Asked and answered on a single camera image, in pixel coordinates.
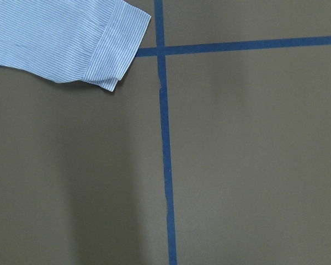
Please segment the blue white striped shirt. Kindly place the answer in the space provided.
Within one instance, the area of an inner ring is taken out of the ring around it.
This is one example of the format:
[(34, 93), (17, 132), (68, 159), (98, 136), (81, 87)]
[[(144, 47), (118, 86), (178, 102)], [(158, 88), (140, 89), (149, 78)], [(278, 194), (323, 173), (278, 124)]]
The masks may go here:
[(0, 1), (0, 66), (113, 91), (150, 20), (125, 1)]

